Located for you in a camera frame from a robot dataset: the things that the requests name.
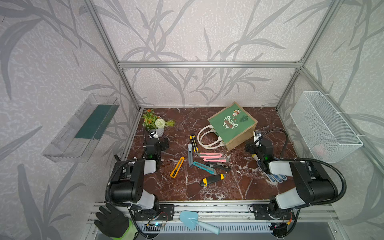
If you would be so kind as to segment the orange utility knife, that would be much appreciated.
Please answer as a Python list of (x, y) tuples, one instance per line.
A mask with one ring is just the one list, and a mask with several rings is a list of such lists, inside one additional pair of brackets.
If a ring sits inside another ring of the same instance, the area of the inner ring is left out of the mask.
[(176, 176), (178, 175), (183, 163), (185, 161), (185, 157), (181, 157), (177, 163), (177, 165), (175, 166), (175, 168), (172, 170), (171, 174), (170, 174), (170, 177), (171, 178), (176, 178)]

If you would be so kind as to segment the green Christmas tote bag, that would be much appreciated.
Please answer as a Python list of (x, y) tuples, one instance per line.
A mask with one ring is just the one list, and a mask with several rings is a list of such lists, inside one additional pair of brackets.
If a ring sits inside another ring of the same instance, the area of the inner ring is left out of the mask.
[[(209, 125), (202, 128), (197, 135), (199, 145), (207, 150), (219, 147), (233, 150), (254, 136), (258, 124), (258, 121), (237, 102), (208, 118), (208, 121)], [(203, 137), (209, 133), (214, 133), (218, 139), (211, 144), (203, 144)]]

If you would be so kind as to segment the teal utility knife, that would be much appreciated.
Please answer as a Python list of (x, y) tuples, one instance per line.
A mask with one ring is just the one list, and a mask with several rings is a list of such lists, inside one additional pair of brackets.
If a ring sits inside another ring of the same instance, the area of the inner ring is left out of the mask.
[(202, 170), (214, 175), (214, 176), (217, 175), (216, 170), (214, 168), (207, 166), (207, 165), (204, 165), (204, 164), (198, 163), (198, 162), (193, 162), (193, 165), (199, 169), (202, 169)]

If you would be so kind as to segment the black yellow heavy knife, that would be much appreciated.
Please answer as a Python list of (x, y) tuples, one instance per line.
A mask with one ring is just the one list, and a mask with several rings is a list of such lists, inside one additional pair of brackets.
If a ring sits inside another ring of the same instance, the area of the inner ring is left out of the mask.
[(201, 180), (200, 186), (201, 187), (207, 187), (210, 184), (213, 184), (213, 183), (216, 183), (216, 182), (223, 180), (226, 176), (227, 176), (226, 174), (220, 174), (220, 175), (215, 175), (215, 176), (210, 176), (210, 177), (204, 178)]

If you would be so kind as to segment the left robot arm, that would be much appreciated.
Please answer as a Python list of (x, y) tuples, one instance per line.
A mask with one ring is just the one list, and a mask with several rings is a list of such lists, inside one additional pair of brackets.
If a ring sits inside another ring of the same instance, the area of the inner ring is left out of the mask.
[(168, 148), (169, 139), (151, 138), (145, 143), (140, 159), (122, 161), (115, 155), (116, 163), (105, 191), (106, 201), (117, 207), (131, 207), (134, 211), (158, 213), (158, 197), (144, 190), (144, 176), (160, 169), (161, 153)]

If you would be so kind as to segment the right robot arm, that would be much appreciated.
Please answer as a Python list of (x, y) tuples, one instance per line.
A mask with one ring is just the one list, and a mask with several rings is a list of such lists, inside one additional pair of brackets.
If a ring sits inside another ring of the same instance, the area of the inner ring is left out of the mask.
[(246, 142), (245, 151), (274, 180), (282, 176), (293, 178), (295, 187), (271, 200), (279, 210), (328, 205), (339, 201), (347, 191), (345, 177), (329, 163), (311, 158), (278, 159), (274, 157), (272, 142), (263, 139)]

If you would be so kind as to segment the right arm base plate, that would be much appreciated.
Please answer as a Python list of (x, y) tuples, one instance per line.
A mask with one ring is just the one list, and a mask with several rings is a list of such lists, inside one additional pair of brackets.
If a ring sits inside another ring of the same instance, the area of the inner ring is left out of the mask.
[(256, 220), (286, 222), (293, 219), (293, 214), (290, 210), (280, 209), (273, 204), (252, 204), (250, 205), (249, 210), (254, 214)]

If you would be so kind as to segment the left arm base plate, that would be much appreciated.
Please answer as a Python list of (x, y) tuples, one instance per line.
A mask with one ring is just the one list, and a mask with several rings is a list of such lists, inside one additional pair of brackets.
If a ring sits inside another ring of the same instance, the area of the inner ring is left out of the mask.
[(142, 210), (134, 213), (136, 221), (149, 221), (152, 219), (160, 221), (172, 221), (175, 213), (175, 205), (160, 204), (150, 210)]

